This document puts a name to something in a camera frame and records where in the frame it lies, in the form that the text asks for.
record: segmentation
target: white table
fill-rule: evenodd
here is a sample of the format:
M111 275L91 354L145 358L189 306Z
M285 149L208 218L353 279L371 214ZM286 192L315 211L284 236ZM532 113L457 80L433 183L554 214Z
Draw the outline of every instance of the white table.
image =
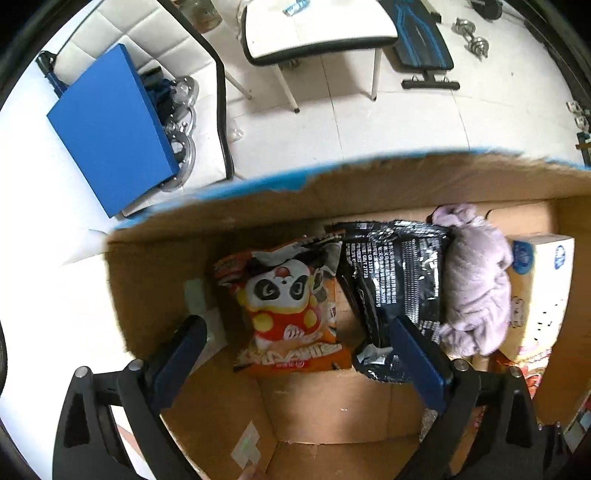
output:
M300 111L278 64L297 58L374 48L372 100L378 91L381 48L393 45L398 33L376 0L310 0L288 17L283 10L294 0L253 0L242 16L242 48L257 66L272 66L295 113Z

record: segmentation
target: tissue box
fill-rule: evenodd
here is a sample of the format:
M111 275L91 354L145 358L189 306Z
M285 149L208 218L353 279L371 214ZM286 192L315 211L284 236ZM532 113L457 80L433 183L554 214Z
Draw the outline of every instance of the tissue box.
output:
M573 271L574 239L520 235L512 243L511 324L499 350L512 361L551 348L562 325Z

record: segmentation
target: blue board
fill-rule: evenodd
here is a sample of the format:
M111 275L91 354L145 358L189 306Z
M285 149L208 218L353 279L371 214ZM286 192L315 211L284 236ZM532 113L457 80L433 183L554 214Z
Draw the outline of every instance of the blue board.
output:
M47 114L109 217L178 173L127 49L101 55Z

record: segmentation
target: blue cardboard edge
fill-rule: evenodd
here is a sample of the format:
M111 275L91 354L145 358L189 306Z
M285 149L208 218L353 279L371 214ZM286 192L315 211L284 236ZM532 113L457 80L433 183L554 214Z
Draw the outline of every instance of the blue cardboard edge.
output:
M135 225L143 223L152 215L159 212L166 212L181 207L189 202L212 202L215 200L227 200L236 197L243 197L260 193L264 191L292 191L297 192L301 190L309 180L317 177L320 174L337 170L343 165L363 164L371 163L379 160L408 160L424 158L428 155L433 154L497 154L497 155L523 155L524 152L517 150L504 150L501 148L475 148L474 150L414 150L414 151L400 151L392 152L389 154L380 154L364 158L353 158L346 161L334 161L324 164L319 164L313 167L297 168L294 170L288 170L285 172L277 173L266 177L260 177L256 179L244 180L244 181L233 181L219 183L210 187L205 187L197 192L183 195L178 199L172 199L167 202L159 203L158 205L152 205L145 208L144 210L130 216L126 220L123 220L116 229L131 228ZM579 163L569 162L567 160L555 160L551 158L545 159L546 163L566 166L574 170L589 171L591 167Z

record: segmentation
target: black plastic bag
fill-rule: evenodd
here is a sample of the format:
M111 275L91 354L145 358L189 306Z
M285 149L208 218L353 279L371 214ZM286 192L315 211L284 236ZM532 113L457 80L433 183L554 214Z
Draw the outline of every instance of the black plastic bag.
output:
M408 316L421 333L439 342L440 286L443 252L450 229L423 222L342 222L327 230L343 241L337 277L368 341L390 348L389 321ZM376 380L408 381L400 360L362 345L355 367Z

